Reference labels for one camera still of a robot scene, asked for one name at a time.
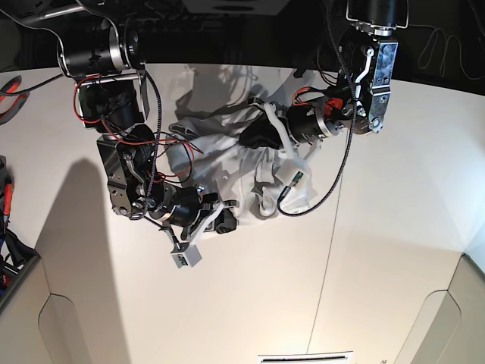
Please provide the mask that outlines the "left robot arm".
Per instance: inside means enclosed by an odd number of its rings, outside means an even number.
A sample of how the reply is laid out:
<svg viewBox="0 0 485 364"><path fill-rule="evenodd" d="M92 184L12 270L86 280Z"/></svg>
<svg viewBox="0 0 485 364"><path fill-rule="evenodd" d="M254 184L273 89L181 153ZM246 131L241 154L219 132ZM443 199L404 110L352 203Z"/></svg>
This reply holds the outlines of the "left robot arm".
<svg viewBox="0 0 485 364"><path fill-rule="evenodd" d="M408 26L407 1L348 1L349 29L333 45L338 49L336 82L325 89L306 86L290 106L278 106L277 132L268 116L253 121L240 135L241 146L257 149L312 144L344 128L355 134L378 133L390 100L390 81L399 43L393 31Z"/></svg>

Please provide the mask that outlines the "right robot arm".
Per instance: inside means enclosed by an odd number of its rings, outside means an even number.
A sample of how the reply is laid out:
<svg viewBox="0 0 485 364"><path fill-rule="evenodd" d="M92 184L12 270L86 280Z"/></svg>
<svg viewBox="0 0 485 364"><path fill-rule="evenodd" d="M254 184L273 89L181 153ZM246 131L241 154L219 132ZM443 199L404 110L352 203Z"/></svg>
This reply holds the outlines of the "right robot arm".
<svg viewBox="0 0 485 364"><path fill-rule="evenodd" d="M97 141L108 176L115 213L132 221L147 219L166 231L174 245L188 246L198 233L212 228L219 234L236 230L231 211L235 202L217 193L202 194L197 186L182 187L173 175L157 169L157 159L181 146L188 161L198 147L166 134L162 120L156 130L146 124L148 106L139 106L129 70L140 89L155 81L139 58L138 34L119 1L80 1L81 11L97 19L85 28L86 39L67 31L59 39L59 63L76 81L73 107L85 127L100 133Z"/></svg>

